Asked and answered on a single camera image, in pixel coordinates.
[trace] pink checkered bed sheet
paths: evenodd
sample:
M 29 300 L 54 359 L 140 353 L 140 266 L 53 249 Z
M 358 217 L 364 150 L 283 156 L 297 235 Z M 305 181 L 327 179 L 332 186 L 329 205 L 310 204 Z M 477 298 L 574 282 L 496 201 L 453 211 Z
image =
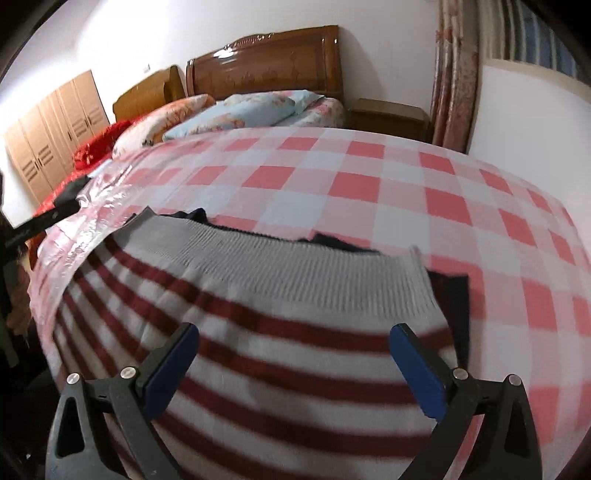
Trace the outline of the pink checkered bed sheet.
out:
M 545 478 L 591 424 L 591 264 L 562 204 L 466 155 L 344 129 L 204 134 L 109 166 L 82 210 L 49 231 L 31 279 L 56 377 L 62 292 L 89 251 L 146 206 L 203 207 L 219 224 L 285 238 L 326 232 L 386 254 L 417 245 L 429 268 L 470 275 L 470 371 L 523 379 Z

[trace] wooden wardrobe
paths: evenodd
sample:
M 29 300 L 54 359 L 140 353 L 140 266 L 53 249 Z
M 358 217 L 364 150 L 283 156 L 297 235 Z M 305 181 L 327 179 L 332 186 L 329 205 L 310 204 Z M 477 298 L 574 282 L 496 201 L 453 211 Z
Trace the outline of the wooden wardrobe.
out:
M 78 146 L 108 125 L 89 70 L 35 105 L 4 140 L 13 165 L 41 203 L 74 170 Z

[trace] bed frame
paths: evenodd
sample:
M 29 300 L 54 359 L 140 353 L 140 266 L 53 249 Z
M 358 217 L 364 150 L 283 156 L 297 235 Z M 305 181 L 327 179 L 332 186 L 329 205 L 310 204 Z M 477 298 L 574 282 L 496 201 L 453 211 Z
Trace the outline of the bed frame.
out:
M 303 89 L 342 102 L 337 25 L 249 35 L 187 63 L 190 96 Z

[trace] red and white striped sweater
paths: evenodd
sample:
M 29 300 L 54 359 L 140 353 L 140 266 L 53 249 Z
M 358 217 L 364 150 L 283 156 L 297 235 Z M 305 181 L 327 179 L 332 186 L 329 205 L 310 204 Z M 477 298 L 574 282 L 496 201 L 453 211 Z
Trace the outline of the red and white striped sweater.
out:
M 456 362 L 417 251 L 359 255 L 147 209 L 74 275 L 50 365 L 115 375 L 180 322 L 199 328 L 199 353 L 156 428 L 187 478 L 398 478 L 434 423 L 389 355 L 390 328 L 407 322 Z

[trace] bolt head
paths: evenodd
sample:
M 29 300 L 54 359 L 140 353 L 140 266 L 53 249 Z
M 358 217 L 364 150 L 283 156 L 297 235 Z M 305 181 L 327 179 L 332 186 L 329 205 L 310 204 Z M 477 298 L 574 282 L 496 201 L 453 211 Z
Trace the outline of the bolt head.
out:
M 135 368 L 134 367 L 125 367 L 121 371 L 121 378 L 124 378 L 126 380 L 129 380 L 130 378 L 133 378 L 134 376 L 135 376 Z
M 521 385 L 521 379 L 519 378 L 519 376 L 511 374 L 509 375 L 509 383 L 511 385 L 514 385 L 515 387 L 519 387 Z
M 456 380 L 466 380 L 468 378 L 468 372 L 463 368 L 456 368 L 453 371 L 453 378 Z
M 70 375 L 68 375 L 68 378 L 66 378 L 66 381 L 70 385 L 74 385 L 75 383 L 78 383 L 78 380 L 79 379 L 80 379 L 80 375 L 79 374 L 70 374 Z

